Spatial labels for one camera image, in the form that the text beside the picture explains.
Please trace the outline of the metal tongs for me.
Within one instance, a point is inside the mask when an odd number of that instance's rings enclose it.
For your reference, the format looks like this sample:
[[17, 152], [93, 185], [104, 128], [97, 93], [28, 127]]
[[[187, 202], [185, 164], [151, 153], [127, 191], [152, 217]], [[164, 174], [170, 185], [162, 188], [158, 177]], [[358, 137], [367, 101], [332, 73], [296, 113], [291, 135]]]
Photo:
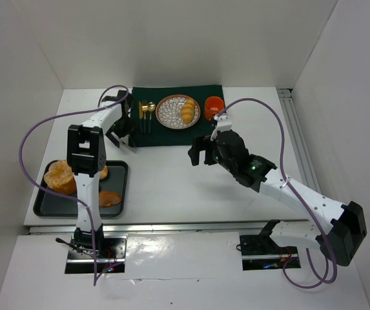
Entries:
[[107, 133], [106, 134], [106, 137], [110, 140], [110, 142], [115, 146], [117, 147], [118, 149], [120, 149], [121, 147], [124, 147], [125, 149], [133, 152], [133, 153], [137, 153], [137, 148], [135, 147], [131, 147], [128, 143], [125, 143], [121, 138], [119, 138], [115, 133], [111, 132], [111, 133]]

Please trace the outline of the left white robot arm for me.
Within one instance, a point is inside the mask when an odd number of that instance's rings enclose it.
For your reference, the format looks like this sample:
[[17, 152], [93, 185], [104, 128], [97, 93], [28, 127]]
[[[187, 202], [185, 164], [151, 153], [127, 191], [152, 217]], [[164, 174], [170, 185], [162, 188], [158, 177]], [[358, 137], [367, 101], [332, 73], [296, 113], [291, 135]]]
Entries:
[[131, 94], [119, 90], [115, 99], [99, 99], [98, 111], [80, 125], [71, 125], [67, 132], [67, 163], [76, 183], [77, 223], [74, 244], [105, 250], [103, 223], [99, 213], [99, 179], [107, 163], [105, 134], [115, 122], [127, 115]]

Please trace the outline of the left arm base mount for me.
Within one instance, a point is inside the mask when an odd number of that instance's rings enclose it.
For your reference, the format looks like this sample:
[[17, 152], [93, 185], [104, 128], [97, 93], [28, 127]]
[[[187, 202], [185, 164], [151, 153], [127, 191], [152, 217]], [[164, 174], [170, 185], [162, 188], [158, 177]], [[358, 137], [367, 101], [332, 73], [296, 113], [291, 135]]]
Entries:
[[[104, 249], [96, 251], [97, 275], [125, 272], [127, 237], [105, 239]], [[77, 248], [71, 240], [65, 266], [65, 274], [93, 274], [94, 252], [85, 247]]]

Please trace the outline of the large orange round bread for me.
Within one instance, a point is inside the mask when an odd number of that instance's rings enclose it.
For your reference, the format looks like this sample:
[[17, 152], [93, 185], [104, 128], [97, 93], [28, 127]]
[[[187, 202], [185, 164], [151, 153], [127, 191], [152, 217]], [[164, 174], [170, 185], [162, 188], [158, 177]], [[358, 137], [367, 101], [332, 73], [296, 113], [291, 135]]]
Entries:
[[64, 195], [76, 192], [76, 181], [66, 160], [53, 162], [43, 177], [50, 189]]

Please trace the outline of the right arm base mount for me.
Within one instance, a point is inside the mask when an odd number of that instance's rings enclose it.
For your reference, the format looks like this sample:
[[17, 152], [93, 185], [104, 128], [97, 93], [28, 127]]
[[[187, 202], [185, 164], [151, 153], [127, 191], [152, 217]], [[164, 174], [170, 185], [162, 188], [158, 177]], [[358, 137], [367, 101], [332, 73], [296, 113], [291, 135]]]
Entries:
[[236, 250], [242, 255], [244, 271], [301, 268], [296, 247], [278, 247], [268, 237], [260, 235], [240, 235]]

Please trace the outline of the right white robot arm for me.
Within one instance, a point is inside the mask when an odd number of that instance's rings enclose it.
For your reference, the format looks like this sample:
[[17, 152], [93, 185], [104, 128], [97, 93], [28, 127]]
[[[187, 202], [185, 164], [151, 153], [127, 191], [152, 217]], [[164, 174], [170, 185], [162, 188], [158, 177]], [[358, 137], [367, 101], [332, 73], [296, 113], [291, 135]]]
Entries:
[[334, 264], [348, 266], [367, 235], [363, 208], [354, 201], [345, 204], [327, 198], [283, 175], [273, 162], [250, 154], [243, 139], [231, 129], [227, 115], [217, 117], [214, 123], [212, 134], [194, 138], [188, 151], [192, 165], [199, 164], [203, 151], [206, 165], [221, 165], [240, 185], [309, 219], [309, 223], [296, 224], [271, 220], [261, 234], [277, 246], [316, 249]]

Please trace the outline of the striped long bread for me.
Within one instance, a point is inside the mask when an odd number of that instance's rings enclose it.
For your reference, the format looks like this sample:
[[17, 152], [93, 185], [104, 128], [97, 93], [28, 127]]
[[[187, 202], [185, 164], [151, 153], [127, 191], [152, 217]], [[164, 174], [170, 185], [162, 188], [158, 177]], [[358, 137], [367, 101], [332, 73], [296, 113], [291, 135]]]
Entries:
[[181, 108], [181, 118], [184, 124], [192, 121], [195, 111], [195, 102], [193, 99], [188, 98]]

